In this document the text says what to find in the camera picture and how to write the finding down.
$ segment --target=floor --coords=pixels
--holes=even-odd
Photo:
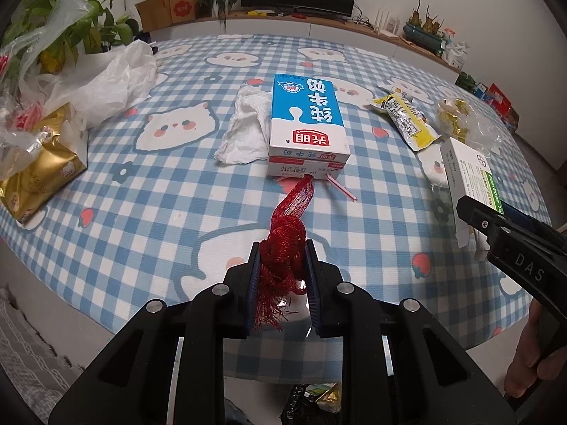
[[[561,186],[553,169],[537,153],[520,139],[517,142],[540,185],[552,224],[558,228],[567,222],[567,189]],[[112,334],[50,291],[2,241],[0,258],[0,286],[9,286],[30,324],[57,353],[66,355],[75,364],[88,365]],[[524,324],[522,320],[468,351],[500,388]],[[279,415],[289,390],[290,385],[225,379],[225,396],[240,407],[254,425],[280,425]]]

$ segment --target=silver screw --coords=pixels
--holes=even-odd
[[[218,284],[213,288],[213,294],[216,296],[224,296],[227,295],[230,291],[230,288],[226,284]]]
[[[337,285],[337,291],[341,294],[352,294],[354,292],[354,286],[351,283],[344,281]]]
[[[150,300],[146,304],[146,310],[150,313],[158,313],[163,308],[163,303],[159,300]]]
[[[404,300],[404,308],[408,312],[416,312],[420,309],[420,303],[413,299]]]

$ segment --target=patterned fabric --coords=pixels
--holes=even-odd
[[[45,423],[55,404],[79,377],[40,339],[0,288],[0,363],[31,410]]]
[[[86,172],[26,229],[0,212],[10,247],[75,308],[116,332],[147,300],[192,299],[247,259],[295,180],[267,178],[264,161],[226,166],[213,154],[240,86],[271,90],[281,72],[333,81],[352,152],[338,180],[358,203],[316,181],[302,217],[321,260],[377,299],[419,299],[467,348],[526,314],[529,295],[475,262],[474,245],[457,247],[449,193],[432,190],[391,121],[365,108],[377,84],[409,89],[430,117],[438,100],[466,95],[501,130],[489,161],[503,200],[549,222],[526,161],[485,104],[415,67],[312,39],[207,36],[162,43],[157,57],[151,97],[90,133]],[[283,331],[226,342],[226,375],[290,384],[340,377],[341,341],[319,340],[304,302],[292,303],[301,311]]]

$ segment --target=green label stripe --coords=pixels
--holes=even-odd
[[[494,208],[500,214],[504,214],[504,209],[502,208],[502,203],[500,202],[500,197],[498,196],[498,190],[496,190],[496,184],[494,183],[494,178],[492,177],[492,174],[487,173],[486,171],[484,171],[484,174],[487,178],[488,186],[490,188],[490,193],[492,195],[491,198],[492,198],[492,202],[494,203]]]

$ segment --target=wooden countertop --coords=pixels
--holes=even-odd
[[[414,43],[402,38],[400,36],[386,36],[381,33],[375,33],[370,28],[366,27],[365,25],[358,25],[352,21],[341,21],[338,19],[327,19],[325,17],[314,17],[314,16],[307,16],[305,19],[299,19],[293,16],[249,16],[246,14],[246,11],[234,11],[229,13],[226,16],[227,20],[234,20],[234,19],[273,19],[279,21],[293,21],[293,22],[305,22],[306,24],[316,24],[316,25],[325,25],[326,27],[334,27],[337,29],[348,30],[349,32],[360,33],[363,35],[371,36],[372,38],[377,38],[382,41],[386,41],[388,43],[392,43],[394,45],[400,46],[401,48],[407,49],[409,51],[413,51],[417,54],[422,55],[425,58],[432,60],[433,62],[437,62],[442,66],[448,68],[449,70],[453,70],[456,73],[460,73],[460,70],[450,66],[447,64],[443,59],[435,56],[433,53],[420,48],[419,46],[415,45]],[[183,25],[183,24],[193,24],[195,22],[206,22],[206,21],[217,21],[219,20],[218,17],[201,17],[200,19],[195,19],[189,22],[182,22],[181,24],[174,24],[172,27],[176,25]]]

